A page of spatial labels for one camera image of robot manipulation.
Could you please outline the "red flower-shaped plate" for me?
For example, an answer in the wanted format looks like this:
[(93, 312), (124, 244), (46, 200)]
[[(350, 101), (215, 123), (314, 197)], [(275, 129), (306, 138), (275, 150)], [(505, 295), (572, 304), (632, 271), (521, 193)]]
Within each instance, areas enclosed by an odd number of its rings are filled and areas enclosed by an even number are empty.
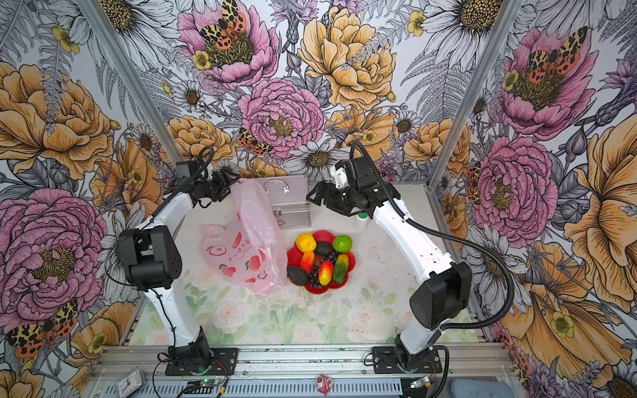
[(353, 238), (321, 230), (301, 233), (288, 250), (287, 277), (312, 295), (322, 295), (346, 285), (357, 260)]

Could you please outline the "red yellow mango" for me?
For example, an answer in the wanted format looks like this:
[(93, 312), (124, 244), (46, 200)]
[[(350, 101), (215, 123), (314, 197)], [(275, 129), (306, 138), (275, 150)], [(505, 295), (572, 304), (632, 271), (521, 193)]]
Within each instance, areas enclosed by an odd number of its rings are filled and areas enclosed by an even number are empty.
[(318, 270), (318, 281), (322, 286), (327, 286), (333, 278), (333, 263), (329, 260), (320, 265)]

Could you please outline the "pink plastic bag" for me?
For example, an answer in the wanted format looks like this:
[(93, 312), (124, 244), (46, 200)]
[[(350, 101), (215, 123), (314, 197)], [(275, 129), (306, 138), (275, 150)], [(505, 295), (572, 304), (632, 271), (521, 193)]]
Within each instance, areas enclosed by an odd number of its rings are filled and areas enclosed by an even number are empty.
[(231, 187), (234, 212), (227, 225), (201, 227), (208, 268), (227, 282), (265, 297), (285, 284), (285, 242), (264, 187), (242, 179)]

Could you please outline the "dark avocado bottom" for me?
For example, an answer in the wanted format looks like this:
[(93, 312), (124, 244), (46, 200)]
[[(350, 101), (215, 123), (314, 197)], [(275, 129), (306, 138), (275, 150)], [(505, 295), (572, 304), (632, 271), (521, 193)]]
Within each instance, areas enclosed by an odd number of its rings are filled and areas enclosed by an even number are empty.
[(310, 280), (310, 274), (298, 266), (288, 266), (287, 276), (294, 285), (301, 287), (307, 285)]

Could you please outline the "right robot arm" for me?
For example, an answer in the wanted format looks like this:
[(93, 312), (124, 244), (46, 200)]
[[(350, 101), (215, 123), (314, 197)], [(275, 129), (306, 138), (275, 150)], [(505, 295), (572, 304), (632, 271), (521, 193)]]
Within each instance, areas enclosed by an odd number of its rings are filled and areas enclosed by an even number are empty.
[(306, 199), (346, 217), (367, 214), (394, 241), (411, 266), (418, 289), (411, 295), (412, 320), (395, 341), (401, 369), (414, 371), (433, 353), (444, 326), (469, 302), (471, 270), (443, 252), (430, 235), (410, 224), (411, 214), (400, 193), (389, 183), (360, 187), (338, 178), (318, 182)]

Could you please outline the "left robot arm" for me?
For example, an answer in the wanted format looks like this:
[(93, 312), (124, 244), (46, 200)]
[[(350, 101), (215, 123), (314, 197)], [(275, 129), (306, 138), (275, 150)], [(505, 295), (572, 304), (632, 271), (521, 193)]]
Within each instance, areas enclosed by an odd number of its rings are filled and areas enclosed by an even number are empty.
[(169, 376), (205, 375), (213, 371), (213, 354), (202, 327), (192, 317), (182, 285), (182, 256), (174, 235), (202, 199), (221, 202), (240, 179), (213, 171), (188, 177), (139, 227), (122, 232), (117, 249), (126, 283), (154, 305), (168, 335)]

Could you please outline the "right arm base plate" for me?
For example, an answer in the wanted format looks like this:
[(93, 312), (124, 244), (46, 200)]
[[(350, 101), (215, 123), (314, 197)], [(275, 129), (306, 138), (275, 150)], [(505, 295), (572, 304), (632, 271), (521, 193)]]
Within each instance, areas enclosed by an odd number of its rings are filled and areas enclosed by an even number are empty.
[(410, 354), (402, 348), (376, 346), (372, 348), (372, 365), (376, 374), (438, 374), (443, 365), (438, 351), (424, 350)]

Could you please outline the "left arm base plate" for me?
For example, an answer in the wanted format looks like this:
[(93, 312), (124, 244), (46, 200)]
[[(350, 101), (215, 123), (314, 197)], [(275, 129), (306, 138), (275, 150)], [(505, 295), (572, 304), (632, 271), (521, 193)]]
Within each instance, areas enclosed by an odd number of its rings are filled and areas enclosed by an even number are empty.
[(166, 366), (167, 376), (233, 376), (238, 348), (210, 348), (205, 353), (179, 353)]

